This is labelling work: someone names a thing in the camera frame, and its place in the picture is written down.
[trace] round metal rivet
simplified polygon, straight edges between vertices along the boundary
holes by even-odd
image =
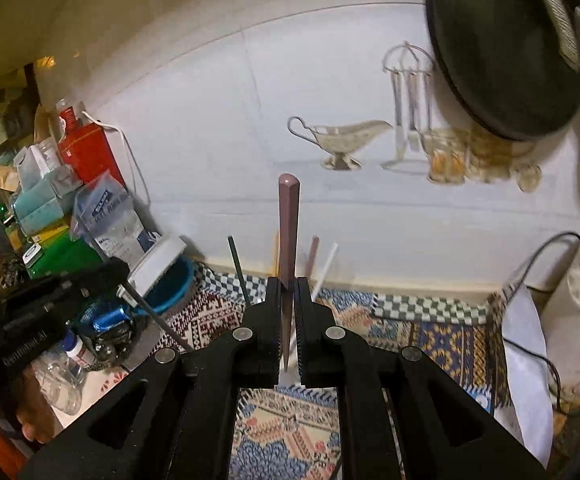
[[[331,326],[326,330],[326,336],[330,339],[343,339],[345,337],[345,330],[340,326]]]
[[[239,328],[235,329],[232,332],[232,336],[237,341],[245,341],[246,339],[250,339],[252,337],[252,330],[250,330],[247,326],[240,326]]]
[[[176,356],[177,353],[172,348],[162,348],[161,350],[157,350],[156,354],[154,354],[154,358],[162,365],[169,363]]]
[[[417,362],[423,354],[421,351],[415,346],[406,346],[403,350],[401,350],[401,354],[403,357],[408,361],[412,361],[413,363]]]

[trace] patterned tablecloth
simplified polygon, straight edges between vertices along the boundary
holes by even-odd
[[[265,297],[265,279],[246,276],[246,283],[253,300]],[[244,301],[233,274],[215,273],[202,264],[195,287],[188,306],[168,322],[200,349],[239,325]],[[340,326],[370,345],[393,351],[419,347],[484,408],[509,404],[502,313],[491,316],[489,305],[329,289],[321,291],[319,301],[332,309]],[[495,310],[496,301],[492,304]],[[174,342],[163,333],[154,349],[164,346]],[[334,390],[298,385],[240,391],[231,479],[329,479],[335,470],[340,475],[340,454]]]

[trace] white wall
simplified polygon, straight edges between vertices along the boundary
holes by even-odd
[[[153,218],[210,262],[229,261],[232,234],[246,269],[270,267],[276,180],[288,171],[301,181],[299,258],[312,235],[321,261],[338,241],[333,279],[487,288],[554,232],[580,231],[580,114],[538,147],[533,194],[514,181],[443,187],[383,171],[389,132],[355,155],[360,171],[321,168],[325,153],[291,136],[287,118],[393,123],[381,58],[404,40],[431,50],[422,0],[68,0],[39,42],[38,57],[56,65],[38,79],[46,107],[71,94],[123,126]],[[436,79],[435,125],[469,126]]]

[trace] pan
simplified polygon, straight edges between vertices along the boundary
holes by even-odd
[[[438,65],[477,123],[505,139],[532,141],[572,120],[580,68],[564,56],[546,0],[425,3]]]

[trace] checkered border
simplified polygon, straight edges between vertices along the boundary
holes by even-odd
[[[375,317],[400,321],[476,326],[487,322],[487,313],[487,305],[472,306],[463,301],[446,298],[375,294],[372,300],[372,314]]]
[[[241,283],[236,274],[232,274],[231,272],[214,272],[214,270],[204,264],[197,264],[195,278],[201,290],[212,292],[228,300],[245,303],[243,293],[241,292]],[[258,300],[265,300],[265,284],[267,283],[267,279],[257,278],[249,274],[244,274],[243,278],[246,282],[246,290],[250,296],[250,302],[255,303]]]

